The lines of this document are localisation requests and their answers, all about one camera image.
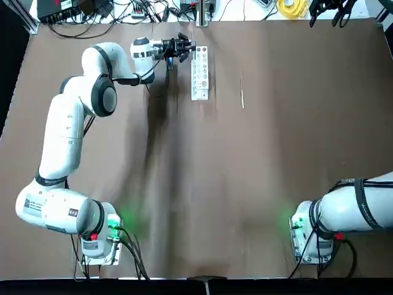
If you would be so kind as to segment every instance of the electronic equipment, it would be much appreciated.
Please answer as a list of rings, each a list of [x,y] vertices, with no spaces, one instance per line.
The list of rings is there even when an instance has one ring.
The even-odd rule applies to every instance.
[[[131,17],[135,18],[136,20],[143,20],[144,18],[146,18],[145,11],[142,9],[142,6],[140,4],[134,4],[134,8],[131,11]]]
[[[258,4],[262,5],[262,6],[264,6],[264,7],[269,6],[270,3],[273,2],[273,0],[254,0],[254,1],[255,1],[256,3],[258,3]]]
[[[56,23],[79,14],[75,0],[37,0],[37,16],[41,23]]]
[[[162,21],[166,22],[169,17],[169,7],[165,7],[164,13],[162,15]]]
[[[187,11],[190,5],[196,2],[198,2],[198,0],[180,0],[180,11]],[[211,13],[216,11],[216,0],[206,0],[206,11]]]

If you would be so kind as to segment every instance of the wire bundle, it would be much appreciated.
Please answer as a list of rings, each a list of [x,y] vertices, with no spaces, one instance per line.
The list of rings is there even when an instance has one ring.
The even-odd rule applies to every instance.
[[[134,258],[135,271],[138,280],[140,280],[141,277],[143,277],[145,280],[150,280],[142,260],[141,245],[139,244],[137,236],[133,233],[133,237],[135,239],[135,241],[133,241],[128,232],[123,227],[115,227],[115,229],[123,231],[128,238],[129,243],[124,241],[124,239],[121,239],[120,242],[130,251]]]
[[[143,0],[143,1],[130,0],[127,4],[121,4],[121,3],[117,3],[113,0],[109,0],[109,3],[112,3],[112,5],[113,5],[112,11],[108,11],[105,4],[101,4],[99,7],[97,7],[97,9],[91,15],[85,15],[83,12],[81,12],[81,17],[80,17],[81,20],[79,22],[74,17],[71,17],[72,22],[70,22],[70,23],[66,23],[65,21],[54,23],[54,25],[64,25],[64,24],[85,25],[85,24],[88,24],[91,22],[90,25],[88,26],[88,28],[79,34],[67,35],[67,34],[59,33],[58,31],[56,31],[53,28],[53,24],[49,24],[48,27],[52,32],[54,32],[59,37],[63,37],[63,38],[67,38],[67,39],[93,39],[93,38],[105,35],[118,23],[125,23],[128,25],[137,25],[141,22],[144,22],[147,19],[150,19],[150,22],[161,22],[160,14],[163,11],[157,13],[154,9],[154,4],[160,3],[160,4],[164,5],[165,7],[169,7],[167,0]],[[126,13],[126,12],[131,6],[133,8],[135,8],[135,4],[138,4],[140,7],[142,7],[146,17],[136,23],[128,23],[128,22],[123,21],[125,18],[127,18],[131,15],[131,13]],[[115,6],[125,6],[122,13],[118,17],[115,16]],[[98,12],[101,9],[106,10],[106,12],[108,13],[108,16],[110,15],[112,17],[112,20],[109,22],[110,26],[103,33],[100,33],[100,34],[97,34],[94,36],[83,36],[84,34],[86,34],[87,32],[89,32],[91,30],[93,25],[102,24],[102,20],[104,19],[104,17],[99,16],[99,14],[98,14]]]

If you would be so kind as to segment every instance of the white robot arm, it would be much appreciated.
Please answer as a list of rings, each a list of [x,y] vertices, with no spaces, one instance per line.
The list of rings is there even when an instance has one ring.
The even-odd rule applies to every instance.
[[[390,172],[373,179],[343,179],[323,198],[302,202],[289,220],[296,259],[318,264],[321,257],[323,263],[328,263],[335,233],[390,229],[392,196]]]
[[[41,163],[36,177],[19,193],[17,215],[35,226],[80,235],[84,255],[106,261],[114,249],[109,238],[119,237],[114,228],[121,226],[119,216],[111,204],[92,200],[67,185],[68,175],[80,164],[84,120],[87,115],[106,117],[115,111],[114,81],[132,86],[152,83],[160,60],[188,56],[194,50],[195,42],[182,34],[170,40],[138,38],[131,45],[133,73],[118,44],[106,42],[86,49],[84,75],[65,79],[50,104]]]

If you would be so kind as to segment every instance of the black cable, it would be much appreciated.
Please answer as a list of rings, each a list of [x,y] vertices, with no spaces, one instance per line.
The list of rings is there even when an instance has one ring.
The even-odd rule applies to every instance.
[[[142,260],[141,245],[139,244],[139,240],[138,240],[137,236],[133,233],[134,239],[136,241],[136,245],[135,245],[135,243],[132,241],[128,232],[122,227],[120,227],[119,229],[125,232],[125,234],[127,235],[128,239],[130,241],[132,248],[136,249],[136,252],[137,252],[138,258],[139,258],[139,269],[140,269],[141,273],[143,274],[143,276],[146,278],[146,280],[148,280],[149,277],[147,276],[146,268],[145,268],[145,265]]]
[[[224,11],[222,12],[222,15],[221,15],[221,17],[220,17],[220,19],[219,19],[219,22],[221,21],[221,18],[224,16],[224,13],[225,13],[225,11],[226,11],[226,9],[227,9],[227,7],[228,7],[228,4],[231,3],[231,2],[232,2],[232,0],[229,0],[228,3],[227,3],[227,5],[225,5]]]
[[[246,20],[246,0],[243,2],[243,21]]]
[[[78,281],[78,280],[76,279],[76,265],[77,265],[77,263],[79,262],[79,257],[78,257],[79,239],[78,239],[78,241],[77,241],[77,246],[76,246],[76,248],[75,248],[74,237],[73,237],[72,235],[70,235],[70,236],[71,236],[71,241],[72,241],[72,248],[73,248],[74,254],[75,254],[74,280],[75,280],[75,281]],[[84,276],[86,277],[86,279],[89,279],[89,278],[90,278],[90,276],[89,276],[88,272],[86,271],[86,269],[85,269],[85,271],[83,271],[83,274],[84,274]]]
[[[271,17],[274,14],[278,13],[278,7],[277,7],[277,2],[278,0],[276,0],[276,2],[274,3],[273,7],[270,9],[269,13],[266,15],[266,17],[264,17],[262,20],[267,20],[269,17]]]
[[[86,135],[86,133],[87,133],[88,130],[90,129],[90,127],[91,127],[91,125],[93,124],[95,118],[96,118],[95,116],[91,116],[91,117],[89,118],[89,120],[88,120],[88,122],[87,122],[87,124],[86,124],[86,127],[85,127],[85,129],[84,129],[84,136]]]
[[[317,223],[316,229],[316,238],[317,238],[317,250],[318,250],[318,265],[317,265],[317,278],[319,278],[322,269],[322,257],[321,257],[321,249],[319,247],[319,236],[318,236],[319,224]]]
[[[130,251],[131,255],[134,258],[134,263],[137,265],[137,275],[138,275],[138,269],[142,273],[142,276],[145,278],[145,280],[150,280],[150,278],[147,276],[146,271],[144,270],[143,266],[141,266],[141,262],[139,261],[137,255],[135,254],[134,249],[127,244],[127,242],[120,240],[120,242]]]
[[[98,11],[98,9],[101,8],[101,6],[103,6],[103,5],[101,5],[101,6],[95,11],[95,13],[93,13],[92,15],[90,15],[88,18],[85,18],[86,16],[84,16],[84,17],[83,17],[83,18],[85,18],[84,20],[82,20],[80,23],[75,23],[75,24],[84,24],[84,23],[88,22],[89,20],[91,20],[91,19],[93,18],[93,16],[94,16],[94,19],[93,19],[92,23],[90,24],[90,26],[89,26],[85,31],[83,31],[83,32],[81,32],[81,33],[79,33],[79,34],[76,34],[76,35],[67,35],[67,34],[59,33],[59,32],[57,32],[57,31],[53,28],[53,25],[52,25],[52,24],[49,24],[48,27],[50,28],[50,30],[51,30],[53,33],[55,33],[55,34],[58,35],[59,37],[68,38],[68,39],[93,39],[93,38],[101,37],[101,36],[104,36],[105,34],[107,34],[107,33],[108,33],[117,23],[124,23],[122,20],[123,20],[124,18],[128,17],[129,15],[131,15],[131,14],[124,15],[124,13],[125,13],[126,10],[129,8],[129,6],[131,6],[131,4],[133,4],[133,3],[134,3],[134,0],[131,0],[128,4],[124,4],[126,7],[125,7],[125,9],[123,10],[123,12],[119,15],[118,18],[115,18],[115,15],[114,15],[114,14],[113,14],[113,15],[111,14],[112,17],[113,17],[114,19],[113,19],[113,21],[110,22],[110,24],[111,24],[110,27],[108,27],[108,29],[105,30],[104,32],[102,32],[102,33],[100,33],[100,34],[97,34],[97,35],[94,35],[94,36],[82,37],[82,35],[83,35],[83,34],[86,34],[88,31],[90,31],[91,28],[92,28],[92,26],[96,23],[97,11]],[[144,19],[141,20],[140,22],[136,22],[136,23],[126,23],[126,24],[129,24],[129,25],[137,25],[138,23],[141,23],[141,22],[143,22],[144,20],[146,20],[146,18],[144,18]]]
[[[311,241],[311,237],[313,236],[314,232],[315,232],[316,229],[317,229],[318,221],[319,221],[319,218],[320,218],[320,217],[321,217],[321,214],[319,213],[319,216],[318,216],[318,219],[317,219],[317,221],[316,221],[316,224],[315,224],[315,226],[313,227],[313,230],[311,231],[311,233],[310,233],[310,235],[309,235],[309,237],[308,237],[308,239],[307,239],[307,241],[306,241],[306,244],[305,244],[305,247],[304,247],[304,249],[303,249],[302,255],[300,256],[299,261],[297,262],[297,264],[296,264],[294,270],[293,270],[292,273],[288,276],[288,278],[292,278],[292,277],[293,277],[293,275],[295,274],[296,270],[299,268],[300,264],[302,263],[303,256],[304,256],[305,253],[306,253],[306,249],[307,249],[307,246],[308,246],[308,244],[309,244],[309,241]]]
[[[342,240],[341,243],[347,244],[352,251],[352,265],[346,276],[346,278],[352,278],[357,267],[357,252],[355,246],[349,240]]]

